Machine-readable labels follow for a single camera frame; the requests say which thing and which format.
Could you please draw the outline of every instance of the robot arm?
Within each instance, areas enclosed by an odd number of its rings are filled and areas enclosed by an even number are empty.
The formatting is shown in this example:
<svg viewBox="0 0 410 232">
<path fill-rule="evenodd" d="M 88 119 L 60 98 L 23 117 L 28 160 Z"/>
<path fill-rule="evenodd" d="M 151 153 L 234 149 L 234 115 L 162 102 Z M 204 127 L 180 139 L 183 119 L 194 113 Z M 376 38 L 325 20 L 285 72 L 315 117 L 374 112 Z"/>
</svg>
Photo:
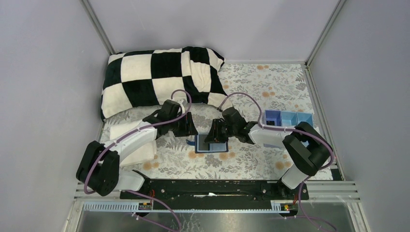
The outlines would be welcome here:
<svg viewBox="0 0 410 232">
<path fill-rule="evenodd" d="M 181 115 L 180 110 L 181 105 L 179 103 L 167 100 L 160 110 L 145 117 L 143 121 L 131 131 L 176 118 Z M 130 132 L 108 141 L 105 144 L 93 141 L 88 144 L 86 151 L 84 152 L 83 159 L 81 160 L 76 173 L 76 178 L 85 183 L 91 166 L 96 161 L 99 154 L 111 144 L 115 144 L 107 150 L 94 172 L 91 174 L 88 187 L 92 188 L 101 196 L 106 196 L 113 190 L 139 190 L 144 183 L 144 178 L 136 172 L 120 170 L 119 164 L 131 153 L 138 150 L 143 145 L 158 139 L 162 135 L 168 133 L 168 131 L 173 131 L 175 137 L 198 134 L 193 124 L 192 115 L 188 112 L 185 117 L 174 123 L 138 130 L 120 142 L 117 141 Z"/>
<path fill-rule="evenodd" d="M 180 105 L 167 100 L 160 110 L 147 116 L 133 130 L 158 122 L 168 121 L 178 116 Z M 273 127 L 278 130 L 261 128 L 257 122 L 247 122 L 233 107 L 222 112 L 224 119 L 214 119 L 212 129 L 205 142 L 224 143 L 228 137 L 236 137 L 239 141 L 248 144 L 269 144 L 288 150 L 294 165 L 279 180 L 283 191 L 295 189 L 308 176 L 313 176 L 329 158 L 328 150 L 317 141 L 296 132 L 282 130 L 282 127 Z M 322 138 L 308 123 L 301 122 L 294 127 Z M 105 145 L 96 141 L 91 142 L 83 156 L 77 170 L 76 177 L 85 183 L 88 172 L 98 155 L 110 144 L 116 144 L 103 156 L 103 161 L 91 175 L 88 187 L 101 196 L 118 189 L 138 191 L 144 183 L 144 178 L 136 172 L 126 172 L 119 169 L 119 164 L 132 152 L 146 143 L 156 140 L 160 136 L 173 131 L 176 137 L 198 134 L 192 121 L 190 112 L 177 122 L 149 127 L 139 130 L 117 143 L 120 136 L 107 142 Z"/>
<path fill-rule="evenodd" d="M 236 137 L 248 144 L 268 144 L 285 148 L 294 165 L 279 180 L 289 189 L 295 189 L 308 176 L 314 176 L 330 157 L 327 148 L 309 136 L 284 130 L 283 127 L 269 126 L 275 130 L 261 128 L 257 122 L 247 122 L 233 107 L 222 112 L 224 120 L 214 119 L 212 130 L 205 141 L 226 142 L 228 137 Z M 324 140 L 312 126 L 301 122 L 295 128 Z"/>
</svg>

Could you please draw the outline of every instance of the metal frame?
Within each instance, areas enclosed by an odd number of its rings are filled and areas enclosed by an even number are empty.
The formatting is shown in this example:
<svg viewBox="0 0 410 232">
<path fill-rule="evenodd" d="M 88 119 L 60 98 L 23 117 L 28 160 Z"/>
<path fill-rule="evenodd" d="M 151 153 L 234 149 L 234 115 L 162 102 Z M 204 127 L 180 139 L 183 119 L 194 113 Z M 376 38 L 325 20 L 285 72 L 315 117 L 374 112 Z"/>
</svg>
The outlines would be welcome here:
<svg viewBox="0 0 410 232">
<path fill-rule="evenodd" d="M 340 11 L 342 10 L 346 0 L 339 0 L 336 4 L 335 9 L 333 10 L 332 14 L 330 15 L 329 20 L 327 21 L 326 25 L 322 33 L 319 36 L 318 41 L 316 42 L 315 46 L 313 47 L 312 52 L 310 53 L 309 57 L 306 60 L 306 65 L 310 66 L 312 64 L 313 59 L 315 58 L 318 50 L 320 49 L 324 39 L 326 38 L 327 34 L 329 33 L 330 28 L 333 26 L 337 16 L 339 15 Z"/>
<path fill-rule="evenodd" d="M 332 146 L 333 152 L 336 156 L 336 159 L 334 160 L 330 168 L 339 169 L 340 175 L 342 176 L 342 180 L 345 180 L 346 177 L 343 172 L 343 168 L 341 167 L 340 163 L 337 162 L 339 160 L 339 157 L 338 157 L 337 148 L 335 146 L 335 141 L 333 140 L 332 134 L 330 132 L 329 123 L 327 122 L 327 118 L 326 118 L 325 112 L 322 107 L 322 102 L 317 92 L 315 82 L 313 81 L 310 68 L 307 67 L 306 65 L 302 65 L 302 69 L 303 69 L 303 73 L 306 78 L 306 84 L 307 84 L 310 97 L 312 98 L 313 109 L 318 114 L 319 128 L 321 130 L 321 133 L 324 139 L 330 144 L 330 146 Z"/>
<path fill-rule="evenodd" d="M 103 27 L 101 26 L 100 21 L 98 20 L 97 15 L 95 14 L 94 10 L 91 7 L 91 4 L 89 3 L 88 0 L 80 0 L 81 5 L 83 5 L 84 10 L 86 11 L 92 25 L 94 26 L 98 36 L 101 39 L 101 42 L 103 43 L 105 49 L 110 55 L 115 54 L 115 50 L 108 39 L 107 34 L 105 33 Z"/>
<path fill-rule="evenodd" d="M 110 43 L 102 25 L 100 24 L 94 10 L 92 9 L 88 0 L 80 0 L 81 4 L 83 5 L 87 15 L 90 18 L 95 30 L 97 31 L 103 45 L 105 46 L 107 52 L 112 55 L 115 53 L 115 50 Z M 335 146 L 335 142 L 333 140 L 332 134 L 330 132 L 329 123 L 326 119 L 326 115 L 322 108 L 321 100 L 319 94 L 317 92 L 316 85 L 314 83 L 312 73 L 310 72 L 309 66 L 311 65 L 312 61 L 314 60 L 317 52 L 319 51 L 323 41 L 325 40 L 326 36 L 328 35 L 331 27 L 334 24 L 336 17 L 338 16 L 340 10 L 346 3 L 346 0 L 339 0 L 334 11 L 332 12 L 328 22 L 326 23 L 325 28 L 323 29 L 322 33 L 320 34 L 319 39 L 317 40 L 312 52 L 310 53 L 308 59 L 306 61 L 296 61 L 296 62 L 268 62 L 270 64 L 282 64 L 282 63 L 292 63 L 292 64 L 301 64 L 303 73 L 306 77 L 307 88 L 312 98 L 312 104 L 314 107 L 315 112 L 318 113 L 319 118 L 319 126 L 323 137 L 330 143 L 330 145 L 335 149 L 336 160 L 338 160 L 338 152 Z M 240 63 L 247 63 L 247 64 L 257 64 L 257 63 L 266 63 L 261 61 L 248 61 L 248 62 L 240 62 Z M 345 175 L 343 172 L 342 167 L 335 161 L 333 165 L 330 167 L 331 169 L 338 169 L 342 180 L 345 180 Z M 110 211 L 110 210 L 118 210 L 122 207 L 127 207 L 127 205 L 133 205 L 137 202 L 148 202 L 147 200 L 122 200 L 119 198 L 120 192 L 114 191 L 105 197 L 101 197 L 100 195 L 94 193 L 90 195 L 86 195 L 83 192 L 83 183 L 79 183 L 77 185 L 74 202 L 72 209 L 69 213 L 67 218 L 67 222 L 65 227 L 63 228 L 64 232 L 75 232 L 77 230 L 79 220 L 81 218 L 81 214 L 84 210 L 90 210 L 92 207 L 100 207 L 100 209 Z M 349 208 L 349 212 L 351 215 L 351 219 L 353 221 L 355 230 L 358 232 L 370 232 L 369 225 L 367 219 L 363 213 L 362 204 L 360 201 L 359 194 L 357 193 L 356 185 L 352 181 L 307 181 L 307 188 L 309 191 L 310 200 L 303 201 L 303 202 L 320 202 L 320 203 L 339 203 L 344 202 L 347 207 Z M 271 201 L 273 208 L 278 203 L 289 203 L 287 201 Z M 113 207 L 109 207 L 110 205 L 119 205 L 116 209 Z M 184 212 L 191 212 L 197 213 L 198 211 L 190 210 Z M 203 213 L 215 213 L 215 212 L 223 212 L 223 211 L 213 211 L 213 210 L 204 210 L 201 211 Z M 224 211 L 228 212 L 243 212 L 243 213 L 275 213 L 274 210 L 272 211 L 255 211 L 255 210 L 230 210 Z"/>
<path fill-rule="evenodd" d="M 360 198 L 353 181 L 307 181 L 310 203 L 340 203 L 343 202 L 349 209 L 354 228 L 357 232 L 370 232 L 366 218 L 363 215 Z M 98 194 L 84 196 L 76 192 L 76 199 L 69 216 L 65 232 L 75 232 L 83 211 L 104 212 L 135 212 L 137 203 L 147 203 L 148 200 L 120 200 L 119 192 L 111 196 L 101 197 Z M 177 210 L 179 213 L 281 213 L 280 204 L 289 201 L 271 201 L 272 210 Z"/>
</svg>

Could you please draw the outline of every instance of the black fabric square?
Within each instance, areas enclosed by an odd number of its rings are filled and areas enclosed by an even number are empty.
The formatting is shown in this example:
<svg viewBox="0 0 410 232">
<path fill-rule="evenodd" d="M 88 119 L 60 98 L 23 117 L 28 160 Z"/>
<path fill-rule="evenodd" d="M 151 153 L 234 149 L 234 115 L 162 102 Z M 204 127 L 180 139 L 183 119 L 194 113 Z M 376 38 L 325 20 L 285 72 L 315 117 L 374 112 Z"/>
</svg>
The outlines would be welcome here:
<svg viewBox="0 0 410 232">
<path fill-rule="evenodd" d="M 105 71 L 103 90 L 109 86 L 121 83 L 121 62 L 122 58 L 112 61 Z"/>
<path fill-rule="evenodd" d="M 218 71 L 211 67 L 211 92 L 212 93 L 220 93 L 226 95 L 225 91 L 223 91 L 222 84 L 219 80 Z"/>
<path fill-rule="evenodd" d="M 219 59 L 224 60 L 224 57 L 221 56 L 221 55 L 219 55 L 218 52 L 216 52 L 214 49 L 211 49 L 211 50 L 215 53 L 215 55 L 216 55 Z"/>
<path fill-rule="evenodd" d="M 159 105 L 152 80 L 127 81 L 122 83 L 133 107 Z"/>
<path fill-rule="evenodd" d="M 210 64 L 208 50 L 203 47 L 184 47 L 182 52 L 189 51 L 193 62 Z"/>
<path fill-rule="evenodd" d="M 135 52 L 127 52 L 124 54 L 124 56 L 127 57 L 127 56 L 144 55 L 144 54 L 152 54 L 152 53 L 154 53 L 154 50 L 135 51 Z"/>
<path fill-rule="evenodd" d="M 184 89 L 191 95 L 192 103 L 208 104 L 209 92 L 199 92 L 193 83 L 192 76 L 184 76 L 182 81 L 184 82 Z"/>
<path fill-rule="evenodd" d="M 154 53 L 151 57 L 151 78 L 182 77 L 181 53 Z"/>
</svg>

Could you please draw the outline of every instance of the metal grate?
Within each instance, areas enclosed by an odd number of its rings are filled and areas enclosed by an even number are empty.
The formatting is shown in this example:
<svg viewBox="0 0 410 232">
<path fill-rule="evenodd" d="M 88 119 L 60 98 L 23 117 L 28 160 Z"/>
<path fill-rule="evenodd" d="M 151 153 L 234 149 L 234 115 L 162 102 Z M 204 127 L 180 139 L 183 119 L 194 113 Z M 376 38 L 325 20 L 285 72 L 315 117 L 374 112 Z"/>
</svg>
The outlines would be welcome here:
<svg viewBox="0 0 410 232">
<path fill-rule="evenodd" d="M 84 211 L 94 212 L 152 212 L 167 213 L 168 210 L 138 210 L 139 202 L 84 202 Z M 241 209 L 241 210 L 174 210 L 176 213 L 289 213 L 281 211 L 280 203 L 272 202 L 272 209 Z"/>
</svg>

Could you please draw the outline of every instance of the black mounting plate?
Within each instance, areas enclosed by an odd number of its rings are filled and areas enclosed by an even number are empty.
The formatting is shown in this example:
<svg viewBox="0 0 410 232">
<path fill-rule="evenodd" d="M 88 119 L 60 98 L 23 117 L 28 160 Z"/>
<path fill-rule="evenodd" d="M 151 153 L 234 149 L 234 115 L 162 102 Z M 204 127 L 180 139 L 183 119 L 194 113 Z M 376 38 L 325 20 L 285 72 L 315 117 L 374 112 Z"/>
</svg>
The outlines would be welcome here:
<svg viewBox="0 0 410 232">
<path fill-rule="evenodd" d="M 145 195 L 154 192 L 155 198 L 175 210 L 271 209 L 271 200 L 292 202 L 298 190 L 294 189 L 283 194 L 281 184 L 277 181 L 150 179 L 141 175 L 145 178 L 145 182 L 138 192 Z M 302 200 L 308 200 L 306 184 L 302 188 Z M 120 199 L 144 198 L 121 192 Z M 165 209 L 165 207 L 154 204 L 154 209 Z"/>
</svg>

